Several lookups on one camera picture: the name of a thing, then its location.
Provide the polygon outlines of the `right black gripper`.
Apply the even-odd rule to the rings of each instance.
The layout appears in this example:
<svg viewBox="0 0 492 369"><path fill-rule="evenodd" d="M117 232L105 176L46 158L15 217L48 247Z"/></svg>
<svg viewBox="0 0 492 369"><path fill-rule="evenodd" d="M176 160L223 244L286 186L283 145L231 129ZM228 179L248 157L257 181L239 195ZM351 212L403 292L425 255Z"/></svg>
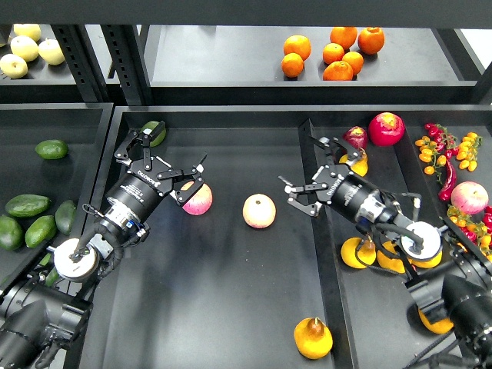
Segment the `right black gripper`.
<svg viewBox="0 0 492 369"><path fill-rule="evenodd" d="M294 185L283 176L288 204L310 217L317 217L324 206L331 206L337 213L356 223L362 218L371 223L384 212L380 191L376 186L354 173L351 166L363 159L362 151L336 137L314 138L310 142L324 151L328 165L320 167L313 175L313 184ZM341 157L347 156L345 164Z"/></svg>

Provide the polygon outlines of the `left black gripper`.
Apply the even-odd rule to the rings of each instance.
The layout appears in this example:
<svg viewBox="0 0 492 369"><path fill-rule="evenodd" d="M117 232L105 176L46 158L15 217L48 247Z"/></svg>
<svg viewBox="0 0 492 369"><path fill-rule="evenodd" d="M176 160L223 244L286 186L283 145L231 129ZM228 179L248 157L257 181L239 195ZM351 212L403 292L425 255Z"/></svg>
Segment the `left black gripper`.
<svg viewBox="0 0 492 369"><path fill-rule="evenodd" d="M161 125L151 133L131 129L115 150L117 162L128 167L106 194L109 208L105 219L120 229L139 229L167 196L183 207L204 185L206 154L197 164L184 169L151 156L152 135L161 129ZM135 145L141 147L142 159L132 161L129 151Z"/></svg>

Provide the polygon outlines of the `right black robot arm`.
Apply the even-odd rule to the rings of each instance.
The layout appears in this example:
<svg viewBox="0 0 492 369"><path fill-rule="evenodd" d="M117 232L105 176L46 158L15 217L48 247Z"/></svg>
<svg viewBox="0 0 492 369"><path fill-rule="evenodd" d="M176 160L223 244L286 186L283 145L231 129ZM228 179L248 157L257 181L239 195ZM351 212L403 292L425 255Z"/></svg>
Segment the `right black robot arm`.
<svg viewBox="0 0 492 369"><path fill-rule="evenodd" d="M311 217L329 207L354 223L364 240L402 261L405 287L423 317L431 324L445 319L453 324L452 344L438 353L428 346L407 367L489 368L491 263L450 219L440 227L419 221L419 194L405 193L414 201L407 216L397 194L357 175L350 166L362 159L361 150L338 138L307 135L304 143L321 148L325 163L307 184L285 183L288 203Z"/></svg>

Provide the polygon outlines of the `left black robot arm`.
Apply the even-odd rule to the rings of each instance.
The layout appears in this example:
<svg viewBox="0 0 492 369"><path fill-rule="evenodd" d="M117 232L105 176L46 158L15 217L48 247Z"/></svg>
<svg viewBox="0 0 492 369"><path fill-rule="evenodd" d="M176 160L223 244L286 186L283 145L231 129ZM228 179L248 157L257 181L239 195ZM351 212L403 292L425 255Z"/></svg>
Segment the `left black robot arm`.
<svg viewBox="0 0 492 369"><path fill-rule="evenodd" d="M183 206L204 185L201 163L175 169L151 153L166 130L132 129L114 153L125 174L106 194L108 208L85 204L95 217L78 238L45 244L1 285L1 366L47 368L83 335L98 283L120 265L127 248L150 233L149 216L163 199Z"/></svg>

